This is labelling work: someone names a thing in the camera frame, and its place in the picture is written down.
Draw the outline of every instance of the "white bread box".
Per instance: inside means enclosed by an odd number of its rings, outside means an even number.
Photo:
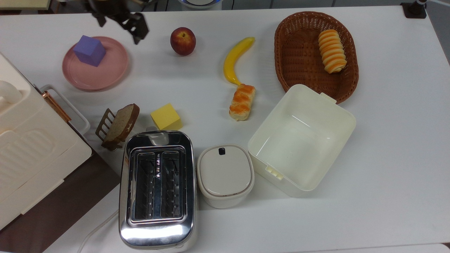
[[[90,155],[86,142],[0,54],[0,229]]]

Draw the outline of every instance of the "yellow banana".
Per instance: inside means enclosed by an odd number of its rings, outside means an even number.
[[[226,80],[236,85],[241,85],[242,83],[236,76],[234,72],[234,64],[245,53],[255,42],[255,37],[247,37],[237,43],[228,53],[224,62],[224,75]]]

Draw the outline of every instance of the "pink plate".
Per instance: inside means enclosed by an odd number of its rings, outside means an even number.
[[[102,42],[106,54],[98,67],[80,62],[73,52],[73,45],[64,56],[63,74],[73,86],[81,90],[101,90],[117,83],[128,67],[128,54],[117,40],[93,37]]]

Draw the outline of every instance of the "robotic arm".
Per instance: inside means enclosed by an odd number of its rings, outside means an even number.
[[[92,13],[100,27],[106,23],[105,17],[116,21],[123,29],[130,32],[137,45],[143,40],[149,28],[141,13],[130,13],[126,0],[84,0],[85,8]]]

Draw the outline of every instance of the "wicker basket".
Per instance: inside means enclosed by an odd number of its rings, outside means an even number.
[[[324,70],[319,51],[319,33],[327,29],[338,32],[347,59],[346,67],[333,74]],[[349,31],[335,18],[320,12],[305,11],[285,18],[275,31],[275,70],[284,91],[295,84],[337,101],[351,96],[358,83],[355,44]]]

